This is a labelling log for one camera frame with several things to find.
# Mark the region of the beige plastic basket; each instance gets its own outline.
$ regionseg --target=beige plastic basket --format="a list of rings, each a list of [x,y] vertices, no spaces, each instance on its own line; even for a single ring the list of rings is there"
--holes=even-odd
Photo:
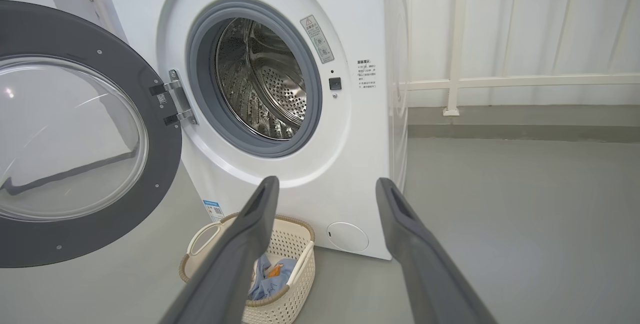
[[[187,248],[187,254],[180,262],[180,278],[185,283],[189,282],[191,275],[213,248],[217,241],[216,238],[221,238],[222,233],[231,226],[237,215],[234,213],[220,222],[208,224],[193,236]],[[214,231],[213,235],[201,248],[194,251],[195,242],[209,230]],[[267,256],[272,264],[275,264],[274,260],[277,258],[291,258],[297,260],[297,263],[286,285],[278,293],[262,301],[246,302],[242,315],[243,322],[247,324],[290,324],[296,319],[316,276],[315,240],[316,235],[309,224],[291,217],[276,215],[266,252]]]

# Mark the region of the blue clothing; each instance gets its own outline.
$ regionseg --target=blue clothing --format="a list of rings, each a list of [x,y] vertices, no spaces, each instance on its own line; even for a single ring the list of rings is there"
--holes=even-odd
[[[296,262],[296,260],[291,259],[283,259],[279,261],[273,266],[271,271],[272,276],[269,278],[269,273],[265,273],[265,270],[269,269],[271,263],[269,262],[267,255],[263,254],[258,258],[255,282],[251,290],[249,290],[249,299],[252,301],[261,301],[262,299],[267,299],[278,293],[282,288],[284,288],[289,280],[291,272],[296,266]]]

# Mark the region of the gray floor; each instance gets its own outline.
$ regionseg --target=gray floor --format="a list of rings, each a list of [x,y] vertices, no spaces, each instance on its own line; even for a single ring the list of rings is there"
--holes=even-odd
[[[502,324],[640,322],[640,145],[411,138],[405,194]],[[0,269],[0,322],[153,324],[210,222],[181,166],[131,233],[75,260]],[[402,270],[316,248],[296,324],[413,323]]]
[[[640,322],[640,145],[409,140],[405,194],[506,324]],[[297,324],[412,323],[402,270],[316,250]]]

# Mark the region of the door hinge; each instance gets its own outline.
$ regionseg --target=door hinge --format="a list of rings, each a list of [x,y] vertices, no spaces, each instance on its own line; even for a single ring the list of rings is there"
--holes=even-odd
[[[178,70],[169,70],[169,78],[171,79],[169,83],[156,85],[151,88],[151,93],[153,95],[169,92],[169,95],[174,99],[173,103],[176,106],[175,109],[177,110],[177,113],[164,118],[165,124],[169,125],[178,121],[187,121],[190,124],[198,124],[198,120],[196,119],[191,107],[192,105],[189,103],[189,99],[185,94],[185,89],[182,84],[183,82],[180,80],[180,76],[178,76]]]

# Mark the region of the open round door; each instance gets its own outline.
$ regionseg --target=open round door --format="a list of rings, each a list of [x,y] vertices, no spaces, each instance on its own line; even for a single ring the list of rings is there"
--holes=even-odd
[[[111,33],[0,1],[0,267],[91,253],[163,199],[182,146],[172,97]]]

